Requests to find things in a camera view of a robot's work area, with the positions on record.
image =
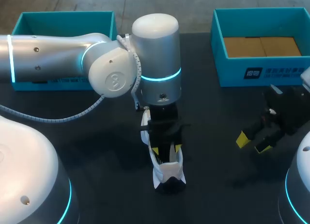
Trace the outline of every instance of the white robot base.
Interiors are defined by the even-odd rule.
[[[77,224],[78,200],[51,142],[0,116],[0,224]]]
[[[293,159],[280,191],[278,208],[283,224],[310,223],[310,133]]]

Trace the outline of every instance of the round cap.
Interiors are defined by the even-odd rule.
[[[177,19],[167,14],[142,16],[132,25],[132,33],[142,38],[160,38],[171,35],[178,29]]]
[[[137,74],[133,56],[123,48],[103,54],[91,65],[89,83],[101,96],[119,97],[132,86]]]

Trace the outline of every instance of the logo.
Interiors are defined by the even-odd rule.
[[[113,72],[106,78],[106,86],[110,91],[121,90],[126,84],[126,78],[121,72]]]
[[[244,79],[258,79],[261,75],[262,69],[262,67],[249,67],[246,70]]]

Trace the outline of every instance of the cyan led ring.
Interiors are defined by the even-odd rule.
[[[299,213],[296,211],[296,209],[294,208],[294,206],[293,206],[293,204],[292,204],[292,202],[291,202],[291,200],[290,200],[289,194],[288,194],[288,192],[287,192],[287,185],[286,185],[286,184],[287,184],[286,181],[287,181],[287,175],[288,175],[288,173],[289,173],[289,171],[287,171],[286,178],[285,178],[285,191],[286,191],[287,199],[288,199],[288,201],[289,201],[289,203],[290,203],[292,209],[294,210],[295,214],[298,216],[298,218],[300,218],[300,220],[301,220],[304,224],[308,224],[308,223],[299,215]]]
[[[68,201],[68,204],[67,204],[67,208],[66,210],[64,211],[62,217],[60,218],[60,220],[57,222],[57,224],[61,224],[63,219],[65,218],[67,212],[68,212],[68,209],[69,209],[69,206],[70,206],[70,203],[71,203],[71,196],[72,196],[72,188],[71,188],[71,182],[69,180],[69,185],[70,185],[70,196],[69,196],[69,201]]]
[[[82,67],[82,70],[83,70],[83,60],[84,60],[84,57],[85,57],[85,54],[87,53],[87,51],[89,51],[92,47],[94,47],[94,46],[96,46],[96,45],[99,45],[99,44],[102,44],[102,43],[105,43],[105,41],[99,41],[99,42],[97,42],[97,43],[95,43],[95,44],[92,44],[91,46],[89,46],[89,47],[85,50],[85,52],[84,52],[83,55],[82,55],[82,59],[81,59],[81,67]]]
[[[154,81],[154,82],[167,81],[167,80],[171,80],[174,77],[176,77],[180,72],[181,72],[181,68],[179,69],[178,72],[176,72],[174,75],[171,75],[169,77],[160,78],[160,79],[153,79],[153,78],[148,78],[148,77],[145,77],[145,76],[142,75],[141,78],[143,78],[144,80]]]
[[[8,35],[7,39],[8,39],[8,46],[9,46],[11,77],[12,77],[12,82],[15,82],[15,70],[14,70],[14,60],[13,60],[13,45],[12,45],[11,35]]]

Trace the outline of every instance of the shoe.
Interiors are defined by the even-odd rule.
[[[142,116],[141,126],[148,125],[151,119],[150,111],[145,110]],[[155,190],[162,193],[176,193],[185,188],[186,180],[183,173],[183,155],[180,147],[170,145],[170,162],[162,163],[158,151],[151,148],[148,131],[141,131],[141,139],[148,145],[150,157],[153,163],[153,183]]]

